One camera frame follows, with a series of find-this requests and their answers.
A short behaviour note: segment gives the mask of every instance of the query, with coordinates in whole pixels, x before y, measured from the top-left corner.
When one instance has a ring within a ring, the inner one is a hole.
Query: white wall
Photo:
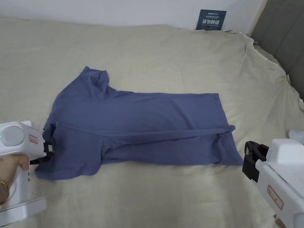
[[[0,0],[0,16],[195,29],[201,9],[226,10],[222,30],[248,33],[263,0]]]

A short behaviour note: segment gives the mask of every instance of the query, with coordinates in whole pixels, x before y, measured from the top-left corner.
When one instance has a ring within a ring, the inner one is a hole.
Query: round gray button
[[[3,129],[0,136],[0,141],[7,147],[20,145],[24,141],[24,132],[17,126],[9,126]]]

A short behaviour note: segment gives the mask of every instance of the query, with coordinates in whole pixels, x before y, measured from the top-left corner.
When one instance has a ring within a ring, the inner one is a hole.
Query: bed
[[[242,156],[246,141],[304,130],[299,93],[241,33],[7,18],[0,28],[1,123],[30,119],[42,131],[56,95],[89,66],[107,70],[117,90],[219,93]],[[64,181],[37,179],[32,167],[31,194],[47,210],[8,227],[273,226],[241,167],[125,162]]]

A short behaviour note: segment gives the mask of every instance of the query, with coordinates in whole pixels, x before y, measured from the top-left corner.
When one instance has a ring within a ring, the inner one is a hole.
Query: dark blue sign
[[[201,9],[196,30],[221,30],[227,11]]]

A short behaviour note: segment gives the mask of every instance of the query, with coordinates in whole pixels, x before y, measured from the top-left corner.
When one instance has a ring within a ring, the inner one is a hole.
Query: gold bracelet
[[[9,198],[9,187],[3,181],[0,181],[0,184],[2,184],[6,188],[6,190],[7,190],[7,198],[3,202],[3,203],[5,203],[7,201],[7,199]]]

